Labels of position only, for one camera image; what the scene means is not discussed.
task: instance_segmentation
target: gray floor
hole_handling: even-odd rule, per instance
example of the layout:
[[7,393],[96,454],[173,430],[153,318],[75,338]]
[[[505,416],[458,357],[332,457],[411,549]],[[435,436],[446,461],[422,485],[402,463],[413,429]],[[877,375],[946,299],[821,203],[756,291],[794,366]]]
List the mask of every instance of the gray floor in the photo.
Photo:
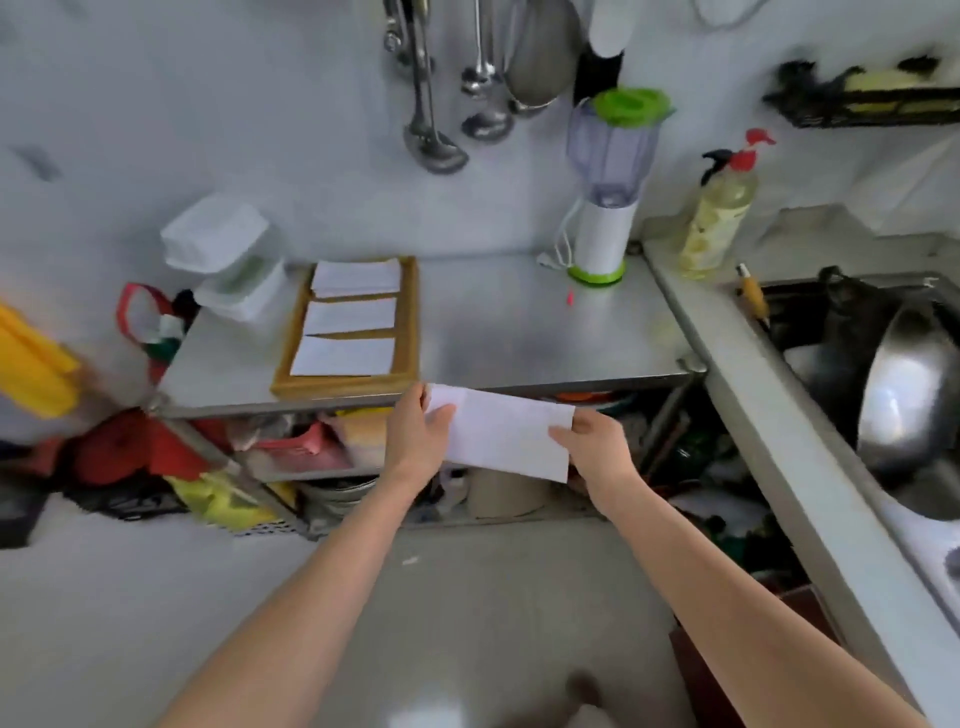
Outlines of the gray floor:
[[[0,724],[148,725],[309,553],[55,508],[0,559]],[[314,724],[550,728],[567,674],[623,726],[693,726],[669,609],[608,525],[404,531]]]

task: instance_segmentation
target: yellow bag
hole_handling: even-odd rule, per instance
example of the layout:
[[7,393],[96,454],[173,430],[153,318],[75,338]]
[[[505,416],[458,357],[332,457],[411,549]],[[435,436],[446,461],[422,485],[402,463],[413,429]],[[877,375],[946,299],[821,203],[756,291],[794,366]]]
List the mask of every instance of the yellow bag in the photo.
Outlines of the yellow bag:
[[[204,473],[197,480],[181,480],[172,475],[167,475],[165,479],[191,513],[231,531],[246,531],[261,523],[277,520],[273,511],[258,505],[240,491],[233,479],[223,471]],[[296,503],[297,490],[290,483],[271,483],[267,487],[288,505]]]

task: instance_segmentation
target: green blender lid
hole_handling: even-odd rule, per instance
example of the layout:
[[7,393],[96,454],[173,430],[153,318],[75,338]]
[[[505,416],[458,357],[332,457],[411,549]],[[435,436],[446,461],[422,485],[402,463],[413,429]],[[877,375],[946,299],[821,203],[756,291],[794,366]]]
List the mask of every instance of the green blender lid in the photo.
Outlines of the green blender lid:
[[670,115],[670,97],[658,88],[611,88],[592,100],[597,116],[612,127],[652,126]]

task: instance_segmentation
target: countertop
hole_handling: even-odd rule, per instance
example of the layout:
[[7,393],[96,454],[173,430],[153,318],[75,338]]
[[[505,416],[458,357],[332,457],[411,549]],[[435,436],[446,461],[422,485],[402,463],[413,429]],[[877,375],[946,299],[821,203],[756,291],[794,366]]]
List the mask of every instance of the countertop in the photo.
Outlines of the countertop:
[[[960,282],[960,245],[939,236],[876,239],[842,210],[793,212],[742,257],[761,282],[935,271]],[[771,366],[732,296],[735,275],[683,278],[676,236],[645,253],[691,343],[707,388],[854,654],[912,696],[934,726],[960,715],[960,637],[841,463]]]
[[[629,258],[624,279],[608,288],[576,283],[530,255],[419,263],[420,376],[426,381],[535,394],[660,386],[702,366],[690,358],[692,349],[641,257]],[[305,275],[290,273],[255,326],[201,311],[159,384],[157,415],[214,417],[395,399],[398,393],[280,401],[271,393]]]

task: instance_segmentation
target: stack of paper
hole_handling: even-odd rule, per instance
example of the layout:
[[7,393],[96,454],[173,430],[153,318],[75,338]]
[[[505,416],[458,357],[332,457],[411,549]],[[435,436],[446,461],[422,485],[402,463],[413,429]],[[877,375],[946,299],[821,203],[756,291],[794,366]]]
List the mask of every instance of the stack of paper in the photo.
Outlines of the stack of paper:
[[571,427],[572,405],[431,384],[427,412],[445,404],[457,405],[446,460],[566,483],[569,455],[547,428]]
[[390,373],[391,339],[322,339],[304,336],[290,367],[293,376],[376,376]]
[[303,334],[347,333],[393,328],[396,299],[372,301],[313,302],[306,307]]
[[400,261],[378,263],[317,263],[311,283],[320,299],[399,293]]

